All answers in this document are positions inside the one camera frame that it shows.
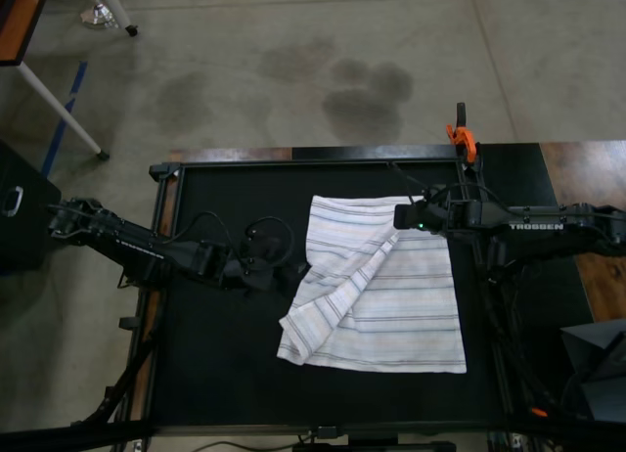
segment orange clamp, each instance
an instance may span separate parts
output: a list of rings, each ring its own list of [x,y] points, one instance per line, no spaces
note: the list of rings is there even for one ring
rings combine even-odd
[[[466,106],[464,103],[457,104],[457,127],[452,128],[451,124],[446,126],[450,142],[455,146],[465,146],[468,151],[468,163],[476,162],[476,143],[473,134],[466,128]]]

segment black box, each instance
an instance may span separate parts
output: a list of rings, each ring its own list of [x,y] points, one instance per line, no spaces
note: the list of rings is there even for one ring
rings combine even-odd
[[[0,141],[0,269],[34,269],[51,240],[52,214],[61,191]]]

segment table leg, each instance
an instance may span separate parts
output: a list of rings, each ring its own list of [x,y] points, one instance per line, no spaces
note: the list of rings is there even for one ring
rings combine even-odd
[[[109,10],[112,11],[117,24],[123,26],[123,28],[128,31],[128,34],[131,36],[137,36],[137,25],[131,24],[128,15],[126,15],[126,11],[121,6],[119,0],[105,0],[105,2],[109,6]]]
[[[60,116],[61,118],[71,127],[78,137],[80,137],[85,143],[96,153],[98,158],[102,161],[109,159],[109,154],[103,151],[96,141],[94,141],[87,131],[85,131],[78,121],[74,119],[74,117],[69,114],[69,112],[64,108],[64,106],[55,98],[55,96],[46,88],[39,78],[28,68],[25,63],[21,63],[18,66],[18,70],[22,74],[23,78],[26,79],[26,82],[30,84],[32,88],[34,88],[39,95],[50,105]]]

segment white towel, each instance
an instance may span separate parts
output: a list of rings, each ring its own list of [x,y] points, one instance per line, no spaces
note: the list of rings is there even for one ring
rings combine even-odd
[[[278,357],[355,371],[466,371],[447,242],[396,230],[395,206],[407,202],[313,198],[311,269],[280,321]]]

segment floor stain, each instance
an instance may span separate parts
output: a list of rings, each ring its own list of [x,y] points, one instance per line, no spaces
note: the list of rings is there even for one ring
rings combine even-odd
[[[213,113],[206,104],[208,83],[202,72],[189,72],[167,80],[156,95],[155,120],[160,128],[175,136],[211,123]]]
[[[287,83],[309,80],[335,56],[335,52],[334,42],[327,38],[282,46],[263,54],[258,73]]]
[[[337,62],[331,69],[331,76],[335,83],[346,85],[359,85],[367,81],[370,68],[367,64],[354,59],[343,59]]]
[[[241,94],[237,99],[237,106],[259,135],[265,145],[272,144],[272,135],[268,127],[268,120],[272,113],[272,100],[263,94]]]
[[[335,136],[349,145],[397,141],[403,125],[399,106],[413,96],[411,74],[392,63],[369,70],[353,60],[339,61],[331,73],[335,82],[353,85],[329,93],[322,103]]]

